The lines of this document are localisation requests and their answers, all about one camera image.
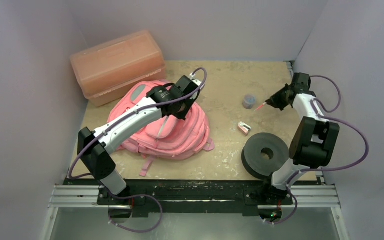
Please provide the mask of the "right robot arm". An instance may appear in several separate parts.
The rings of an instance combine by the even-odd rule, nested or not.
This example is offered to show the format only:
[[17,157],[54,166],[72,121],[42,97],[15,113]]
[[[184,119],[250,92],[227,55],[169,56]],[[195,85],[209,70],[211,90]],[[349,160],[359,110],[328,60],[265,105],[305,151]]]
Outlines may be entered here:
[[301,122],[289,147],[289,158],[271,177],[271,184],[261,189],[260,196],[268,204],[280,198],[280,190],[287,190],[303,174],[326,167],[333,156],[340,132],[337,123],[325,119],[317,104],[316,94],[311,91],[312,79],[306,73],[294,73],[291,84],[265,101],[275,109],[291,106]]

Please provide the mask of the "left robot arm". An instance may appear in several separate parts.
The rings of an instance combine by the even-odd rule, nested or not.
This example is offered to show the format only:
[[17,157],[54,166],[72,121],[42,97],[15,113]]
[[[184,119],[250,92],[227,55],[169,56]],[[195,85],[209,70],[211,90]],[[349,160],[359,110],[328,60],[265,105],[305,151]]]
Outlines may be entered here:
[[205,84],[205,79],[200,81],[192,74],[182,76],[175,84],[155,86],[115,120],[95,130],[85,127],[78,133],[77,159],[108,189],[112,201],[126,203],[129,191],[111,154],[139,130],[163,117],[184,119]]

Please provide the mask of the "pink white stapler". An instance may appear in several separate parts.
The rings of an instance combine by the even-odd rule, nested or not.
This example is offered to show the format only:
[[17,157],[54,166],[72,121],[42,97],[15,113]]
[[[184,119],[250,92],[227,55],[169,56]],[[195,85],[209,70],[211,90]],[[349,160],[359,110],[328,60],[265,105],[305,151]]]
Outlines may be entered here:
[[245,136],[247,136],[252,130],[252,128],[248,124],[244,123],[243,121],[240,121],[238,123],[237,128]]

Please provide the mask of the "pink student backpack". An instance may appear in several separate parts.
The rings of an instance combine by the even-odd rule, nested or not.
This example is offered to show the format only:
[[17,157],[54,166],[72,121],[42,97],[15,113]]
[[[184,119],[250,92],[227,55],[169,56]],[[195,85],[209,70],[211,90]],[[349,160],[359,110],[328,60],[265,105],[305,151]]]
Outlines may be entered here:
[[209,119],[194,103],[185,120],[171,115],[152,122],[123,142],[119,150],[140,154],[147,160],[140,173],[144,177],[156,158],[180,161],[214,148]]

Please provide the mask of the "red pink pen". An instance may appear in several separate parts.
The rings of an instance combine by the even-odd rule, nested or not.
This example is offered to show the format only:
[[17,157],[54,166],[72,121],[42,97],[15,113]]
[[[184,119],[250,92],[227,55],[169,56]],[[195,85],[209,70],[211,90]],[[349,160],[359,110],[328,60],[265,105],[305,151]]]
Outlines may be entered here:
[[266,104],[267,104],[267,103],[264,102],[263,104],[261,104],[260,106],[258,106],[258,107],[254,110],[254,112],[260,110],[260,109],[263,108]]

